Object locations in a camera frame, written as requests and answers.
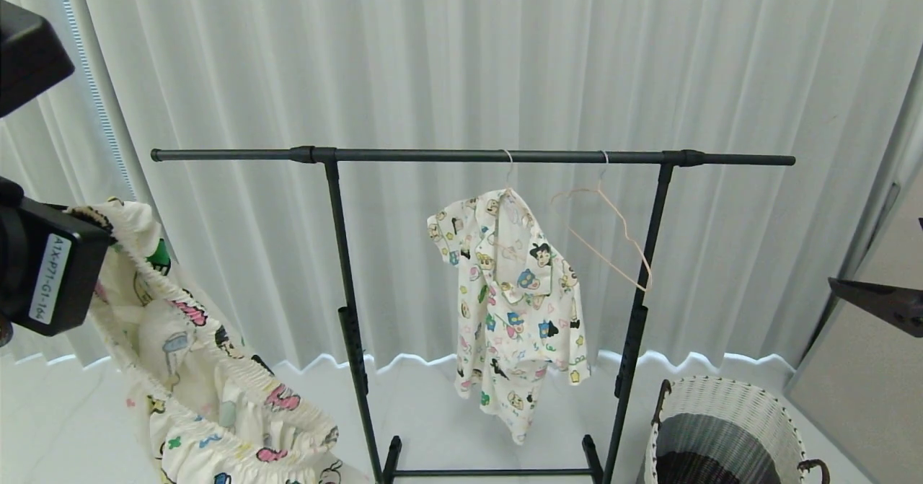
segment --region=beige panel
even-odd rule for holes
[[[923,288],[923,172],[856,280]],[[880,484],[923,475],[923,339],[840,303],[788,398]]]

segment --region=wicker laundry basket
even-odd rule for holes
[[[639,482],[644,484],[798,484],[814,467],[779,400],[734,379],[663,381]]]

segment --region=floor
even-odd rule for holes
[[[581,467],[580,440],[593,435],[600,458],[606,456],[616,400],[614,375],[619,357],[604,353],[593,378],[579,387],[550,374],[543,402],[526,441],[517,447],[505,426],[477,410],[474,400],[456,395],[451,381],[454,362],[426,365],[406,356],[369,375],[372,414],[382,464],[393,435],[401,435],[401,468]],[[276,374],[332,413],[340,425],[336,454],[369,471],[349,369],[321,357],[304,371],[283,364]],[[647,353],[630,399],[629,418],[616,464],[614,482],[634,483],[642,465],[650,414],[663,378],[717,374],[701,356],[690,356],[679,368],[662,356]],[[775,357],[757,362],[726,357],[722,376],[745,379],[781,395],[792,369]],[[124,382],[108,359],[80,368],[73,359],[46,363],[33,358],[14,363],[0,359],[0,482],[29,484],[158,484],[158,478],[136,445],[123,396]],[[808,457],[821,458],[837,484],[870,484],[798,411],[790,409]],[[545,482],[586,484],[587,478],[406,478],[403,482]],[[810,475],[805,483],[820,482]]]

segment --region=black metal clothing rack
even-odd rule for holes
[[[618,152],[618,151],[439,151],[438,149],[336,149],[333,146],[295,146],[292,149],[217,149],[216,151],[161,151],[153,149],[151,158],[155,162],[188,161],[189,159],[284,159],[284,161],[302,163],[323,163],[327,172],[327,185],[330,189],[330,204],[333,208],[333,224],[336,231],[337,251],[340,255],[340,271],[343,275],[343,290],[346,305],[339,309],[340,326],[343,328],[343,340],[346,343],[350,373],[353,377],[355,396],[359,405],[359,415],[366,434],[368,455],[371,459],[372,472],[376,484],[392,484],[401,477],[521,477],[522,475],[589,475],[593,484],[610,484],[616,456],[619,453],[619,441],[625,427],[625,415],[632,392],[632,381],[640,355],[640,343],[647,320],[647,307],[644,307],[644,292],[636,290],[632,303],[632,315],[625,347],[622,350],[621,366],[616,376],[614,395],[619,400],[616,419],[612,426],[609,441],[609,454],[606,464],[601,465],[596,453],[596,445],[590,435],[583,436],[583,451],[586,454],[586,467],[548,468],[548,470],[398,470],[401,457],[402,441],[399,436],[392,438],[388,457],[382,467],[379,448],[375,441],[372,417],[368,408],[368,376],[363,360],[362,336],[355,303],[353,286],[353,269],[350,266],[349,246],[346,241],[346,226],[343,217],[343,197],[340,194],[340,162],[531,162],[531,163],[646,163],[659,164],[660,175],[653,198],[653,210],[644,243],[644,257],[653,264],[653,251],[657,243],[657,234],[663,218],[663,206],[673,170],[676,167],[692,167],[703,164],[725,165],[776,165],[795,164],[792,156],[745,155],[745,154],[706,154],[699,151],[662,151],[662,152]],[[637,275],[637,285],[646,286],[648,273],[642,264]]]

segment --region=white label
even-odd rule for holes
[[[58,290],[61,289],[63,270],[70,255],[70,241],[60,235],[49,234],[39,278],[35,280],[35,292],[32,293],[32,306],[29,317],[36,322],[49,325],[55,315]]]

